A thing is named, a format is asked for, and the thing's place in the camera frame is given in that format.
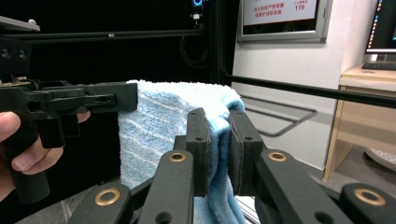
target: brass screw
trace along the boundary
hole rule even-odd
[[[355,189],[355,195],[361,201],[368,203],[373,206],[383,206],[387,203],[381,195],[377,192],[372,191],[370,189]]]
[[[280,152],[271,152],[270,154],[268,154],[268,157],[273,161],[285,161],[287,158]]]
[[[183,153],[173,153],[169,156],[170,161],[184,161],[186,159],[186,155]]]
[[[112,198],[108,199],[108,200],[104,200],[103,196],[107,193],[110,193],[113,195]],[[114,202],[116,202],[120,197],[120,191],[118,189],[103,189],[102,191],[100,191],[96,197],[95,197],[95,202],[97,205],[99,206],[107,206],[107,205],[111,205]]]

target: fabric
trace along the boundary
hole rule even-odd
[[[137,83],[138,105],[119,114],[121,182],[132,189],[153,177],[175,136],[186,134],[188,113],[202,107],[211,136],[208,195],[194,199],[194,222],[245,223],[228,177],[228,116],[230,109],[245,109],[239,95],[220,85],[130,82]]]

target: white surface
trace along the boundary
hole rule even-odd
[[[396,155],[373,148],[366,148],[364,152],[379,164],[396,171]]]
[[[330,89],[343,72],[362,62],[365,38],[375,0],[333,1],[326,44],[236,44],[233,74]],[[332,129],[335,100],[286,91],[233,84],[238,92],[281,103],[315,108],[318,114],[290,132],[263,137],[270,148],[323,169]],[[255,125],[272,129],[257,119]]]

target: human hand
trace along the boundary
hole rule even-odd
[[[78,114],[78,122],[83,122],[90,117],[91,113]],[[11,172],[8,167],[6,151],[1,144],[14,134],[21,126],[20,118],[12,112],[0,113],[0,202],[15,189]],[[14,158],[11,166],[14,170],[26,175],[34,175],[47,170],[54,165],[64,153],[64,149],[43,148],[41,139],[38,139],[20,155]]]

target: folded towel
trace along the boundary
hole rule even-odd
[[[228,178],[228,116],[229,109],[245,109],[239,95],[220,85],[131,82],[137,83],[138,105],[119,114],[121,182],[132,189],[153,177],[175,136],[186,134],[187,114],[202,107],[211,136],[208,195],[194,199],[194,222],[245,223]]]

